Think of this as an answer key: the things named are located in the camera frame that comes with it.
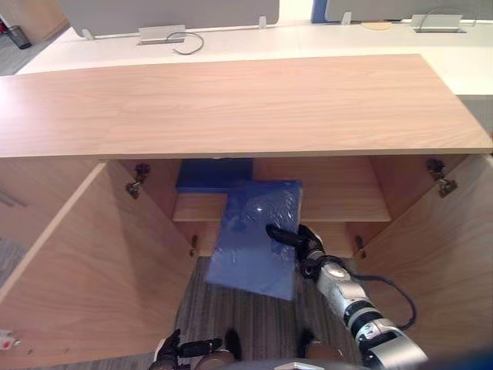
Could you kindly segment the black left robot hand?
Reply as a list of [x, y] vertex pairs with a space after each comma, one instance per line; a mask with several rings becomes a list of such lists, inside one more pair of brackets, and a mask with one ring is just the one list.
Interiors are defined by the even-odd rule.
[[163, 339], [155, 351], [150, 370], [155, 369], [190, 369], [188, 364], [181, 365], [181, 358], [196, 358], [214, 353], [223, 345], [222, 338], [191, 341], [180, 344], [181, 330], [176, 329], [169, 337]]

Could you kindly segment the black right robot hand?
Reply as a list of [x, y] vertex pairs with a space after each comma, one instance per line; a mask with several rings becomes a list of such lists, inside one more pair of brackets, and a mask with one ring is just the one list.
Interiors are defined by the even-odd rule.
[[294, 248], [300, 272], [305, 278], [313, 278], [320, 270], [321, 261], [326, 257], [324, 246], [309, 227], [300, 224], [295, 233], [269, 224], [266, 232], [274, 241]]

